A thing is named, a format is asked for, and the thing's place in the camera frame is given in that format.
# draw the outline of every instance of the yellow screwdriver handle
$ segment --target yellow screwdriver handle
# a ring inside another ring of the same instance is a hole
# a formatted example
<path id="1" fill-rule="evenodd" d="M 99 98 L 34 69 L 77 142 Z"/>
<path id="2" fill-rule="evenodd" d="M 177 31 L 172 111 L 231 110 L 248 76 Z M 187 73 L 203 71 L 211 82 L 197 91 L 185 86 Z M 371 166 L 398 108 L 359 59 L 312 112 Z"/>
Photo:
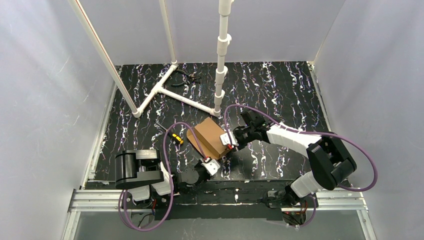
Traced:
<path id="1" fill-rule="evenodd" d="M 178 143 L 178 144 L 183 144 L 184 143 L 184 141 L 181 139 L 181 137 L 179 137 L 177 134 L 175 134 L 175 133 L 172 133 L 172 139 L 176 142 L 176 143 Z"/>

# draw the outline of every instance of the vertical pvc pipe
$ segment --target vertical pvc pipe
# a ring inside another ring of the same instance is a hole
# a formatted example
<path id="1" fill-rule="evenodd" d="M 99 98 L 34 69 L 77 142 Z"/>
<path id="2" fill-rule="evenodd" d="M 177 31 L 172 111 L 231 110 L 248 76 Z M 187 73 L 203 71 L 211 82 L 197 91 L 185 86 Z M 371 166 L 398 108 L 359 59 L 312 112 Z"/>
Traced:
<path id="1" fill-rule="evenodd" d="M 215 75 L 215 108 L 213 109 L 213 115 L 219 116 L 221 114 L 221 103 L 224 94 L 222 91 L 224 78 L 226 75 L 225 69 L 225 55 L 227 54 L 227 47 L 230 43 L 228 34 L 228 16 L 231 12 L 231 4 L 233 0 L 219 0 L 219 37 L 216 53 L 218 54 L 216 75 Z"/>
<path id="2" fill-rule="evenodd" d="M 88 37 L 90 38 L 91 42 L 93 43 L 95 49 L 97 50 L 98 55 L 100 56 L 101 60 L 103 60 L 104 65 L 106 66 L 107 70 L 109 71 L 110 75 L 112 76 L 113 80 L 115 81 L 116 86 L 118 87 L 123 98 L 125 99 L 126 103 L 128 104 L 129 108 L 131 109 L 132 114 L 136 118 L 139 118 L 141 116 L 141 113 L 138 111 L 136 105 L 134 104 L 133 100 L 131 99 L 131 96 L 128 93 L 127 88 L 125 88 L 121 77 L 119 76 L 117 70 L 115 69 L 115 65 L 112 63 L 111 58 L 109 57 L 108 53 L 106 52 L 105 47 L 102 44 L 102 41 L 100 41 L 99 36 L 97 35 L 96 31 L 94 30 L 94 27 L 91 24 L 89 17 L 87 16 L 86 12 L 84 11 L 84 8 L 81 5 L 80 1 L 79 0 L 68 0 L 68 1 L 69 1 L 70 5 L 72 6 L 73 10 L 75 11 L 76 16 L 79 18 L 79 21 L 81 22 L 82 26 L 84 27 L 86 33 L 88 34 Z"/>
<path id="3" fill-rule="evenodd" d="M 163 25 L 165 26 L 165 34 L 166 34 L 166 40 L 168 41 L 169 54 L 171 55 L 171 62 L 173 64 L 176 64 L 177 60 L 175 58 L 175 50 L 174 50 L 174 44 L 173 44 L 172 36 L 171 36 L 170 22 L 168 20 L 167 4 L 165 3 L 165 0 L 159 0 L 159 5 L 160 5 L 160 12 L 162 13 Z"/>

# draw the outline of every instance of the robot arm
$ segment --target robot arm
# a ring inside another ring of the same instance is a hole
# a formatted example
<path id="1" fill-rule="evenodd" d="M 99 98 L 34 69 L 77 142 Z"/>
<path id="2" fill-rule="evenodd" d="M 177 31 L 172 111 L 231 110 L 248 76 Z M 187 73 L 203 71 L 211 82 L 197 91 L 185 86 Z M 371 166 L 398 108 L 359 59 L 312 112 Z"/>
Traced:
<path id="1" fill-rule="evenodd" d="M 175 174 L 174 189 L 185 191 L 210 180 L 220 167 L 215 159 L 200 159 L 194 168 Z M 115 188 L 128 190 L 136 202 L 146 201 L 151 197 L 150 186 L 159 196 L 170 194 L 172 177 L 160 160 L 157 149 L 124 150 L 115 157 Z"/>
<path id="2" fill-rule="evenodd" d="M 311 171 L 275 195 L 287 204 L 295 205 L 306 195 L 322 189 L 333 190 L 357 169 L 352 156 L 338 138 L 287 131 L 251 110 L 242 112 L 241 116 L 246 126 L 238 126 L 230 132 L 231 142 L 237 151 L 259 140 L 288 147 L 309 159 Z M 221 136 L 221 141 L 224 145 L 230 143 L 226 133 Z"/>

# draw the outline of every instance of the white backdrop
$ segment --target white backdrop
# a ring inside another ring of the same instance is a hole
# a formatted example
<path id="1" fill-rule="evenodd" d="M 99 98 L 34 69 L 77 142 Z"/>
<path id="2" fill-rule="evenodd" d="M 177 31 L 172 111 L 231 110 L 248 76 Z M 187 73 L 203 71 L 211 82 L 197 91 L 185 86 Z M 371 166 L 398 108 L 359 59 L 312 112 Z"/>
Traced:
<path id="1" fill-rule="evenodd" d="M 61 239 L 113 80 L 68 1 L 0 3 L 0 239 Z"/>
<path id="2" fill-rule="evenodd" d="M 167 0 L 176 59 L 216 62 L 218 0 Z M 81 0 L 116 65 L 170 63 L 158 0 Z M 236 0 L 226 62 L 313 61 L 344 0 Z"/>
<path id="3" fill-rule="evenodd" d="M 364 192 L 378 239 L 423 239 L 424 2 L 346 0 L 316 74 L 332 130 L 364 146 L 379 179 Z M 357 151 L 350 180 L 367 186 Z"/>

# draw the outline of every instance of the screwdriver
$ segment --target screwdriver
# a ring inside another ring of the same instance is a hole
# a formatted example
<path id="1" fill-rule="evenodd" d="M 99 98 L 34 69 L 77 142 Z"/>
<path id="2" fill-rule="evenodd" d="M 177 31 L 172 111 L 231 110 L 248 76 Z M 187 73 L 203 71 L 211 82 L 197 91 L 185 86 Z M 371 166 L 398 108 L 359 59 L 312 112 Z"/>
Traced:
<path id="1" fill-rule="evenodd" d="M 166 127 L 164 127 L 164 126 L 162 126 L 160 123 L 159 123 L 159 121 L 157 121 L 156 120 L 156 123 L 157 123 L 157 125 L 159 125 L 159 127 L 161 127 L 161 128 L 163 128 L 165 131 L 166 130 L 168 130 Z M 178 136 L 177 134 L 175 134 L 175 133 L 172 133 L 172 132 L 168 132 L 168 136 L 170 136 L 170 138 L 172 139 L 172 140 L 174 140 L 177 144 L 183 144 L 183 140 L 181 139 L 181 137 L 180 136 Z"/>

